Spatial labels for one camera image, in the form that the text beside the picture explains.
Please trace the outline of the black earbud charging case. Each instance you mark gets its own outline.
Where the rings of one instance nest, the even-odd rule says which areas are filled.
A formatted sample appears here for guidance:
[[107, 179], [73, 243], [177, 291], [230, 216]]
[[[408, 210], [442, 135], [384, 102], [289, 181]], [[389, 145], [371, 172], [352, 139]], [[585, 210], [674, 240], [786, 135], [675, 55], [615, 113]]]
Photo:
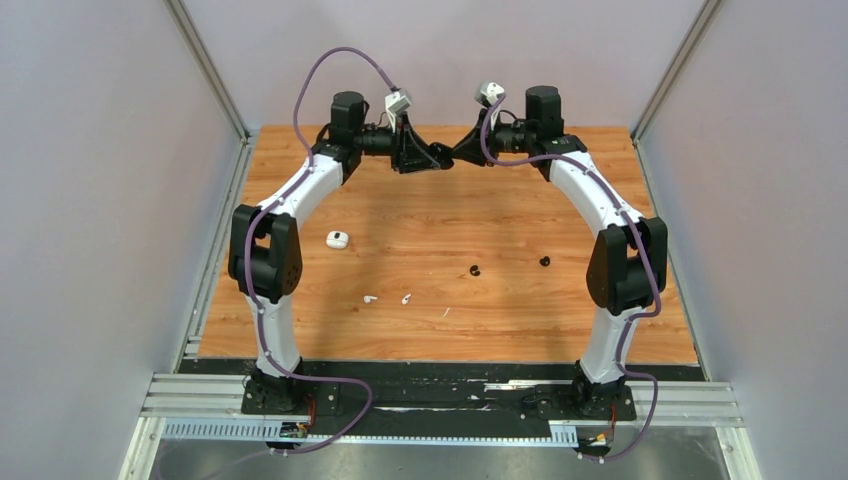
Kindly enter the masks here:
[[454, 166], [451, 147], [439, 142], [433, 142], [428, 146], [428, 153], [433, 158], [435, 168], [449, 170]]

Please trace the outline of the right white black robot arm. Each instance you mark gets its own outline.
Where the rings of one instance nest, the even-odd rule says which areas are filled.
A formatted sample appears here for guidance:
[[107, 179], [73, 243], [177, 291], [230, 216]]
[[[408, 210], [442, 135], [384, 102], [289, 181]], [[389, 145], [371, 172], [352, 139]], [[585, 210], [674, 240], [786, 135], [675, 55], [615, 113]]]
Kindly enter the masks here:
[[475, 99], [483, 108], [454, 147], [454, 158], [482, 166], [532, 165], [572, 202], [593, 234], [586, 284], [595, 317], [565, 401], [579, 417], [607, 417], [624, 398], [626, 357], [638, 322], [662, 310], [668, 228], [627, 203], [587, 146], [566, 133], [557, 88], [528, 88], [525, 115], [510, 124], [500, 120], [506, 99], [501, 85], [482, 83]]

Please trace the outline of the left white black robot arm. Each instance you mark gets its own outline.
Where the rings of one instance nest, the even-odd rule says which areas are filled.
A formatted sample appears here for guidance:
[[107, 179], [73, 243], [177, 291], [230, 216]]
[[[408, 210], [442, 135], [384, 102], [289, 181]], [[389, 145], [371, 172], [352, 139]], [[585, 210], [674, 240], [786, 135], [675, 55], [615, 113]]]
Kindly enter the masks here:
[[367, 123], [368, 110], [358, 92], [335, 94], [330, 120], [296, 174], [258, 205], [233, 212], [228, 274], [246, 297], [260, 348], [245, 388], [245, 413], [294, 413], [306, 401], [311, 381], [294, 339], [292, 303], [304, 271], [300, 229], [308, 217], [365, 155], [389, 158], [401, 174], [453, 166], [450, 148], [426, 143], [406, 113], [379, 126]]

